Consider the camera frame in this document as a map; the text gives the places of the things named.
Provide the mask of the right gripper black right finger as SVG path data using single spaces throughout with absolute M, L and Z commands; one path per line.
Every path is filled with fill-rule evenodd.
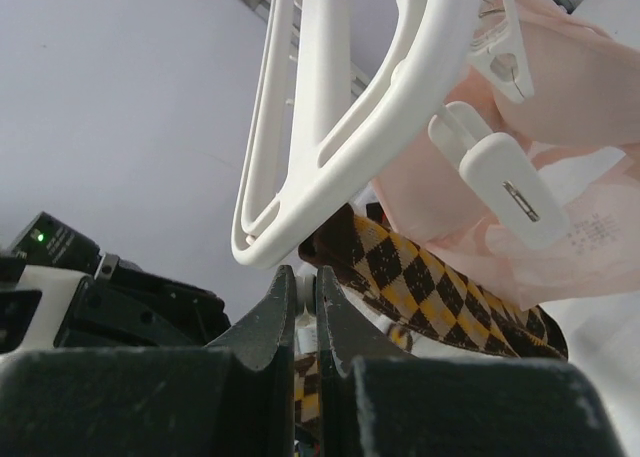
M 593 385 L 554 359 L 418 358 L 315 284 L 325 456 L 620 456 Z

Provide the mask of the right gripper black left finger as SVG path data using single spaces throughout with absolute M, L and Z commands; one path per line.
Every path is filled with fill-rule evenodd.
M 208 344 L 1 353 L 5 456 L 289 456 L 295 278 Z

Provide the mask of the pink sock front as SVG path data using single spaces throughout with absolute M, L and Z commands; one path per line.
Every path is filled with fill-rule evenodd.
M 639 52 L 552 0 L 514 0 L 532 97 L 467 67 L 447 101 L 510 135 L 568 216 L 533 250 L 464 182 L 429 131 L 372 182 L 394 230 L 524 308 L 639 288 Z

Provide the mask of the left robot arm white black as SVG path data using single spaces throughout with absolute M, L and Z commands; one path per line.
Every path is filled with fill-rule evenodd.
M 213 292 L 160 277 L 39 213 L 1 253 L 1 353 L 201 347 L 231 326 Z

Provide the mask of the white plastic clip hanger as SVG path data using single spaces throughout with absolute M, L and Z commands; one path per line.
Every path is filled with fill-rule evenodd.
M 231 230 L 238 263 L 280 263 L 428 130 L 465 68 L 512 101 L 532 95 L 514 0 L 396 4 L 382 66 L 354 96 L 350 0 L 271 0 Z

